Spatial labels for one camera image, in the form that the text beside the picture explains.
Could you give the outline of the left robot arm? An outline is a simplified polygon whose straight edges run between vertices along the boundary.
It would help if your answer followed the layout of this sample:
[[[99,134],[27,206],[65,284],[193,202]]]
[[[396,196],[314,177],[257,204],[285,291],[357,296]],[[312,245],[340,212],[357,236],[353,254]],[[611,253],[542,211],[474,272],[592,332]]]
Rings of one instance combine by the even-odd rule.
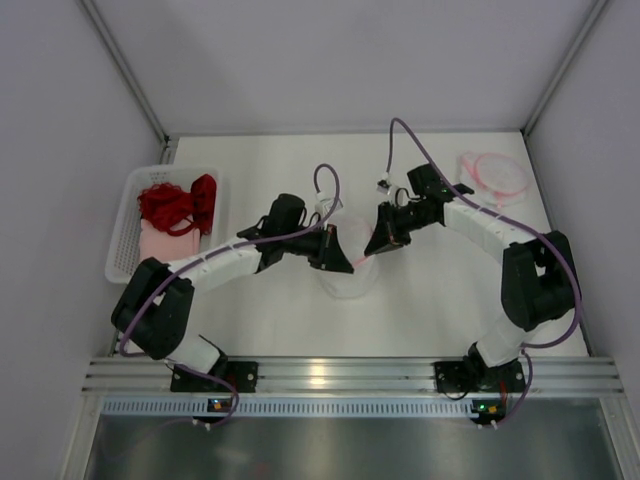
[[[325,219],[304,227],[305,212],[301,198],[281,194],[256,225],[213,250],[168,263],[154,257],[143,260],[111,314],[121,342],[133,342],[153,360],[213,374],[224,352],[190,322],[196,295],[260,273],[286,254],[306,258],[316,270],[354,272],[339,244],[337,227]]]

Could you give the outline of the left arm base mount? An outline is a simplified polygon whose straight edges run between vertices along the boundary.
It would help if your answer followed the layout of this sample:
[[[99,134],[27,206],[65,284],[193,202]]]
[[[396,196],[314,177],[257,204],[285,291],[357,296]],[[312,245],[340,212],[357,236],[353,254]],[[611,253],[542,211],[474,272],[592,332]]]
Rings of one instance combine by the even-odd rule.
[[[258,381],[259,364],[255,361],[223,360],[209,373],[231,385],[238,393],[254,393]],[[229,392],[225,385],[204,379],[183,368],[173,368],[169,387],[174,393]]]

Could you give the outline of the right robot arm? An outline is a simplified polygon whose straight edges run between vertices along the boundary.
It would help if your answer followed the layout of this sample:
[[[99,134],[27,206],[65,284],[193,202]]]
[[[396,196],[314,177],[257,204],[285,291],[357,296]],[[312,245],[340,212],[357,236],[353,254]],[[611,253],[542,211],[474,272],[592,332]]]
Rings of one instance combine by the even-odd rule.
[[[541,234],[526,225],[490,213],[468,198],[463,184],[449,186],[426,164],[408,173],[416,198],[404,205],[378,205],[377,221],[364,255],[403,248],[411,233],[433,224],[455,231],[501,266],[502,313],[469,349],[488,368],[506,365],[530,348],[531,333],[541,324],[578,310],[579,285],[567,237]]]

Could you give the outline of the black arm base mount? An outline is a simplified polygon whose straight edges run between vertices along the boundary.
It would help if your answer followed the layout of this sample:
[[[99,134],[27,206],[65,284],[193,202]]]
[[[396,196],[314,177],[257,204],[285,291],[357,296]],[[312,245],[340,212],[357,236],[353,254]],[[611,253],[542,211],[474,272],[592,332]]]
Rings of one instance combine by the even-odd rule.
[[[439,361],[434,364],[438,393],[458,400],[468,394],[523,393],[526,386],[522,366],[515,360],[498,367],[486,367],[481,360]]]

